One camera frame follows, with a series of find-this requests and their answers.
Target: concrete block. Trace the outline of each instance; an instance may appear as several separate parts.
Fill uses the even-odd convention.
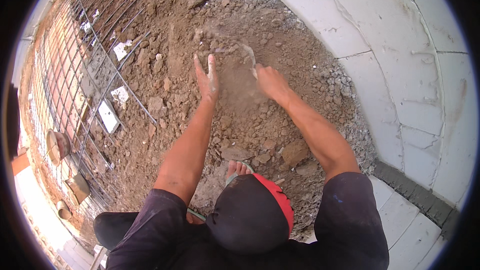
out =
[[[405,176],[430,189],[440,159],[439,137],[403,126],[402,141]]]
[[[384,228],[387,245],[390,249],[399,240],[419,210],[402,195],[394,192],[378,211]]]
[[[438,51],[467,52],[465,40],[445,0],[415,0]]]
[[[339,60],[355,83],[363,115],[381,160],[402,169],[402,144],[397,114],[373,53]]]
[[[388,270],[410,270],[427,255],[440,235],[440,228],[425,217],[417,214],[402,237],[389,250]]]
[[[451,211],[452,207],[440,199],[437,199],[427,211],[427,216],[433,219],[435,223],[441,227]]]
[[[312,33],[330,50],[334,57],[345,57],[369,51],[357,24],[338,0],[281,0]]]
[[[441,84],[429,38],[412,0],[337,0],[371,47],[390,89],[399,122],[440,135]],[[434,48],[429,52],[435,54]]]
[[[447,244],[447,241],[444,240],[442,236],[438,237],[437,241],[434,245],[430,248],[427,255],[423,258],[423,260],[415,267],[415,270],[428,270],[430,266],[433,266],[435,260],[438,256],[440,256],[442,249]]]
[[[478,142],[477,87],[466,54],[439,54],[445,96],[445,130],[433,192],[452,206],[469,186]]]
[[[373,175],[370,175],[368,178],[374,187],[373,192],[375,196],[375,202],[377,204],[377,210],[380,210],[381,207],[384,206],[385,202],[387,202],[388,198],[390,198],[390,196],[393,194],[394,190]]]

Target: foot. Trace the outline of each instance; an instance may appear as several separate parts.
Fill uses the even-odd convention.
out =
[[[239,161],[231,160],[226,177],[230,177],[235,172],[237,172],[238,175],[251,174],[251,171],[247,168],[247,165],[242,164]]]

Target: soil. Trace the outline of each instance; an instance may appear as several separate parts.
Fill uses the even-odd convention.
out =
[[[116,0],[110,6],[107,2],[91,8],[105,9],[94,29],[100,39],[105,37],[106,50],[114,42],[109,39],[113,31],[120,41],[132,39],[134,45],[141,41],[121,74],[157,122],[153,124],[134,98],[123,109],[108,95],[122,125],[111,138],[92,125],[95,143],[113,165],[106,167],[101,157],[94,157],[98,153],[93,146],[87,146],[87,152],[99,160],[95,177],[117,190],[105,188],[115,198],[111,211],[138,211],[143,205],[164,154],[185,130],[201,99],[193,55],[199,55],[206,69],[207,55],[213,53],[220,98],[205,168],[190,207],[210,213],[225,185],[228,160],[245,159],[267,179],[285,179],[279,185],[295,210],[291,237],[300,241],[309,237],[321,202],[324,171],[286,112],[256,90],[252,60],[241,44],[253,49],[257,63],[278,69],[303,100],[336,125],[363,172],[373,170],[375,151],[351,79],[279,0]],[[117,24],[113,24],[115,14],[103,25],[106,15],[124,2],[132,3],[132,8]],[[148,37],[138,38],[147,32]],[[112,52],[110,56],[118,65]],[[117,80],[110,90],[121,85]]]

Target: bucket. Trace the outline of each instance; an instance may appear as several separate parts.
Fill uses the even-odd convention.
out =
[[[60,219],[68,220],[71,218],[72,212],[63,199],[57,202],[57,213]]]
[[[85,178],[80,173],[67,179],[63,183],[67,186],[70,198],[77,207],[79,207],[85,198],[90,195],[90,188],[88,187]]]
[[[60,165],[62,159],[70,154],[72,149],[67,134],[58,133],[49,129],[46,133],[48,157],[55,166]]]

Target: person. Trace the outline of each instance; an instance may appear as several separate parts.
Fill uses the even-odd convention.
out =
[[[280,187],[242,161],[230,161],[230,182],[202,221],[187,207],[203,169],[218,79],[215,57],[206,74],[194,66],[200,104],[160,166],[139,213],[102,213],[94,221],[111,250],[107,269],[387,269],[386,238],[373,188],[333,124],[305,103],[277,70],[257,64],[257,88],[282,106],[326,173],[315,236],[289,239],[293,210]]]

